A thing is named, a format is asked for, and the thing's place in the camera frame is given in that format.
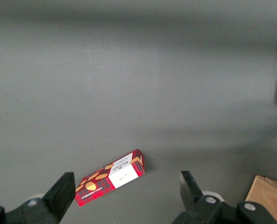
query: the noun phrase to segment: white object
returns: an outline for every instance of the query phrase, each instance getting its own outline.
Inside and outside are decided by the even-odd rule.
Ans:
[[[109,173],[109,179],[115,188],[118,188],[138,177],[131,164],[132,154],[133,153],[130,153],[129,155],[126,155],[120,160],[114,162],[114,166],[111,168]]]
[[[216,202],[216,200],[213,197],[207,197],[206,202],[208,202],[210,204],[214,204]]]
[[[211,191],[203,191],[202,193],[203,193],[203,195],[214,196],[214,197],[218,198],[221,202],[224,202],[224,199],[220,194],[217,194],[217,193],[211,192]]]
[[[35,206],[36,204],[37,202],[35,200],[31,200],[30,202],[28,202],[27,206],[32,207],[32,206]]]
[[[247,209],[247,210],[250,210],[250,211],[255,211],[256,210],[256,207],[251,204],[251,203],[245,203],[244,204],[244,207]]]

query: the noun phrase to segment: gray table surface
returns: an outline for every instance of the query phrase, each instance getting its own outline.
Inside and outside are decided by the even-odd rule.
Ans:
[[[169,224],[181,170],[235,206],[277,180],[277,0],[0,1],[0,205],[139,148],[61,223]]]

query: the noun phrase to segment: red plaid box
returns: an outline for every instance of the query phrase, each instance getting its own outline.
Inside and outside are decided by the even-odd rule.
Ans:
[[[139,149],[84,177],[76,189],[79,206],[103,196],[144,174],[144,158]]]

